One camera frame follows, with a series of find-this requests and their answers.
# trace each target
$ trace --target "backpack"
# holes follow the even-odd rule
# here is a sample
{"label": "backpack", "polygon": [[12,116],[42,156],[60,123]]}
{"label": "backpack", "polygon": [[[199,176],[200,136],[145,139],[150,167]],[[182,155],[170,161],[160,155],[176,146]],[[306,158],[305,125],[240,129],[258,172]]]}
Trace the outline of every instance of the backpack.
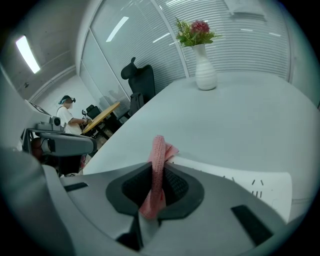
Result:
{"label": "backpack", "polygon": [[144,96],[142,95],[141,92],[135,92],[131,96],[131,101],[130,101],[130,110],[129,110],[129,115],[133,116],[134,113],[136,113],[139,109],[141,109],[145,102],[144,102]]}

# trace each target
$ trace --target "white t-shirt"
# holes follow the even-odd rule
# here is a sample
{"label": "white t-shirt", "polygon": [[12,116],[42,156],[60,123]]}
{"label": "white t-shirt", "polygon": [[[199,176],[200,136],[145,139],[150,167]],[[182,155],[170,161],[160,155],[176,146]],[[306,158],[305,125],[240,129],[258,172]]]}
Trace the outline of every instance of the white t-shirt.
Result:
{"label": "white t-shirt", "polygon": [[62,106],[58,109],[58,111],[56,112],[56,116],[58,118],[60,118],[61,126],[64,126],[64,124],[66,124],[66,127],[65,127],[66,133],[75,134],[75,135],[82,134],[82,130],[81,130],[79,124],[77,124],[77,123],[68,124],[69,121],[74,117],[72,116],[72,114],[69,112],[69,110],[65,106]]}

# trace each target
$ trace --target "white paper on wall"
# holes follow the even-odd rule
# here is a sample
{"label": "white paper on wall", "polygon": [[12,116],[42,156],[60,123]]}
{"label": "white paper on wall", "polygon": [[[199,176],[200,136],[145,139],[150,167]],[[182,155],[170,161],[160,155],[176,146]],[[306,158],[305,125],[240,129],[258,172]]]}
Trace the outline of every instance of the white paper on wall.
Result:
{"label": "white paper on wall", "polygon": [[259,0],[224,0],[230,13],[247,13],[265,16]]}
{"label": "white paper on wall", "polygon": [[208,174],[224,177],[273,208],[288,223],[292,205],[292,180],[288,172],[236,170],[174,156],[168,160]]}

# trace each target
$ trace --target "chair headrest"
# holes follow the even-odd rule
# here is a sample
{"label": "chair headrest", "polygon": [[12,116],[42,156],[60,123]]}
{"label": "chair headrest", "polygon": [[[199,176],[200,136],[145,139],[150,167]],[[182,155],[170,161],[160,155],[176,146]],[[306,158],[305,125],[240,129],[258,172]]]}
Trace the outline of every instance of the chair headrest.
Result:
{"label": "chair headrest", "polygon": [[137,73],[138,69],[134,64],[135,60],[136,60],[136,57],[133,57],[131,59],[131,62],[122,69],[121,71],[122,79],[127,80],[129,78],[132,78]]}

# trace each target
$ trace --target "pink towel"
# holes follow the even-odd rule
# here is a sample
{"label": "pink towel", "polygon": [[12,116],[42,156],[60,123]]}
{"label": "pink towel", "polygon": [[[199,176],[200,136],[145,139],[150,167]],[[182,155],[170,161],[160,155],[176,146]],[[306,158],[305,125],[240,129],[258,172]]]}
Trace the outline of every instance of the pink towel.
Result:
{"label": "pink towel", "polygon": [[152,162],[152,185],[139,209],[146,219],[155,219],[158,212],[166,207],[165,193],[162,189],[164,165],[165,161],[178,152],[177,148],[165,142],[163,136],[157,135],[153,139],[152,151],[148,159],[148,162]]}

